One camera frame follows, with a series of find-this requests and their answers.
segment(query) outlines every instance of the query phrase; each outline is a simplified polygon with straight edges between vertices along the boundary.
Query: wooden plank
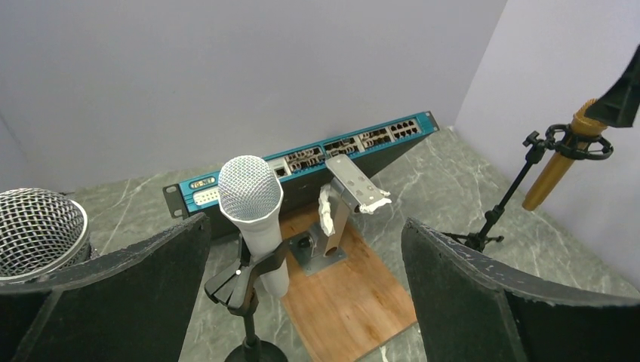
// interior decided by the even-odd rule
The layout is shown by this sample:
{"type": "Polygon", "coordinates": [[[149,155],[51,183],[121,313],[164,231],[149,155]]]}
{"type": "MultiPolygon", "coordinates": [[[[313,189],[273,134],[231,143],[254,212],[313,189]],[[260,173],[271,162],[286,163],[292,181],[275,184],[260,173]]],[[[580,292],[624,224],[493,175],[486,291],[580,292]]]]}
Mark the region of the wooden plank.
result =
{"type": "MultiPolygon", "coordinates": [[[[282,236],[317,220],[317,205],[285,217],[282,236]]],[[[310,277],[287,256],[291,284],[282,302],[315,361],[356,360],[416,322],[411,297],[349,223],[341,247],[347,259],[310,277]]]]}

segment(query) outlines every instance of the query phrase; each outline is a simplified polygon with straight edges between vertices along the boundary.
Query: round black base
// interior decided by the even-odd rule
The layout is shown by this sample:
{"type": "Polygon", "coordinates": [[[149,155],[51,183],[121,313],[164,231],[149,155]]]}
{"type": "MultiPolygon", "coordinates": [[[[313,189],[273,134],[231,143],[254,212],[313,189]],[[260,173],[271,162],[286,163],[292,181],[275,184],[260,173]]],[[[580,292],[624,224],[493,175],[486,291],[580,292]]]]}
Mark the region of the round black base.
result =
{"type": "MultiPolygon", "coordinates": [[[[234,348],[224,362],[246,362],[245,351],[242,345],[234,348]]],[[[260,362],[287,362],[285,353],[273,343],[260,341],[260,362]]]]}

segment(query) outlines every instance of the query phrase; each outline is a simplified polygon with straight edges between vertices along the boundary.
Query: tripod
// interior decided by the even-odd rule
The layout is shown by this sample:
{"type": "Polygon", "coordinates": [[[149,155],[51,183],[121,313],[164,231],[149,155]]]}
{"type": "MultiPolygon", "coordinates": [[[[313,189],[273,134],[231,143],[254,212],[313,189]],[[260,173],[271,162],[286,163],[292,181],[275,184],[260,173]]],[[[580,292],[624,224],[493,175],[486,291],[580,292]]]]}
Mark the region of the tripod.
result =
{"type": "Polygon", "coordinates": [[[280,348],[256,335],[254,313],[258,297],[254,283],[259,276],[280,268],[288,250],[288,243],[280,243],[270,254],[252,262],[247,244],[240,235],[237,260],[205,283],[209,299],[226,306],[229,313],[242,317],[245,323],[245,340],[231,351],[225,362],[287,361],[280,348]]]}
{"type": "Polygon", "coordinates": [[[542,160],[544,152],[546,152],[547,149],[556,150],[566,158],[574,160],[604,160],[609,158],[611,153],[614,151],[613,146],[611,146],[611,144],[602,136],[585,137],[573,133],[569,124],[554,124],[547,128],[544,139],[538,138],[539,135],[540,134],[536,131],[531,132],[531,134],[529,134],[522,143],[524,147],[531,147],[525,156],[525,165],[520,170],[520,173],[518,173],[518,176],[513,180],[513,183],[511,183],[511,186],[506,191],[505,195],[502,197],[502,201],[494,206],[493,209],[485,213],[486,222],[485,225],[482,226],[480,232],[472,232],[467,235],[443,232],[443,235],[447,235],[456,242],[464,244],[465,246],[481,253],[488,243],[492,241],[499,243],[504,240],[503,236],[488,237],[487,235],[491,228],[493,228],[498,220],[500,220],[500,217],[504,213],[504,208],[515,193],[515,190],[518,189],[518,186],[520,186],[522,180],[527,176],[529,170],[542,160]],[[565,136],[562,140],[556,141],[555,135],[561,132],[564,132],[565,136]],[[592,143],[599,143],[602,145],[602,149],[589,151],[589,146],[592,143]]]}

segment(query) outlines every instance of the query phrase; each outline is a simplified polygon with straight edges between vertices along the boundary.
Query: gray wall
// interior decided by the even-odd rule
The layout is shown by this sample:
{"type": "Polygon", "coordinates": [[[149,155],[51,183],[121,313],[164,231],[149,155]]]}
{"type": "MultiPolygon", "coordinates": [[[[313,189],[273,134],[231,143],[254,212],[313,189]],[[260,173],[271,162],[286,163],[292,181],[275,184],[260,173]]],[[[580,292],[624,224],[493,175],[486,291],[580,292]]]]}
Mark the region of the gray wall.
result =
{"type": "Polygon", "coordinates": [[[506,0],[0,4],[0,109],[48,186],[453,124],[506,0]]]}
{"type": "MultiPolygon", "coordinates": [[[[515,177],[524,164],[522,140],[570,122],[584,102],[600,97],[638,43],[640,2],[509,0],[455,128],[515,177]]],[[[604,135],[615,147],[611,158],[577,162],[543,209],[640,287],[640,129],[604,135]]]]}
{"type": "Polygon", "coordinates": [[[0,192],[36,186],[39,184],[29,171],[25,155],[0,114],[0,192]]]}

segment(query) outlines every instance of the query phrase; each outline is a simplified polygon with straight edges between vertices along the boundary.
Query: marble floor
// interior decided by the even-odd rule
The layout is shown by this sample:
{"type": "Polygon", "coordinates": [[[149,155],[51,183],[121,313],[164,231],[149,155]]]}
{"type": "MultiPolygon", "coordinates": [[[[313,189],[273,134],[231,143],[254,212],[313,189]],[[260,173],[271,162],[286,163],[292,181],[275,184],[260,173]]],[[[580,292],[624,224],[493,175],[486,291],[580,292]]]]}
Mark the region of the marble floor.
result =
{"type": "MultiPolygon", "coordinates": [[[[79,189],[73,198],[91,221],[91,241],[109,253],[141,241],[173,225],[162,187],[192,176],[218,170],[222,162],[194,170],[162,173],[79,189]]],[[[510,180],[476,154],[451,130],[441,130],[418,144],[373,179],[391,192],[393,203],[374,215],[351,218],[355,227],[389,270],[408,290],[400,252],[400,232],[408,216],[443,232],[478,231],[483,214],[500,201],[510,180]]],[[[636,296],[640,293],[588,251],[542,211],[519,205],[517,192],[492,235],[504,235],[501,244],[489,244],[485,254],[524,272],[584,290],[636,296]]],[[[211,248],[205,279],[235,258],[233,240],[217,241],[211,248]]],[[[258,335],[278,345],[292,361],[309,360],[300,337],[282,304],[258,285],[258,335]]],[[[244,334],[241,318],[198,295],[183,345],[181,361],[222,361],[244,334]]],[[[417,325],[363,357],[364,361],[425,361],[417,325]]]]}

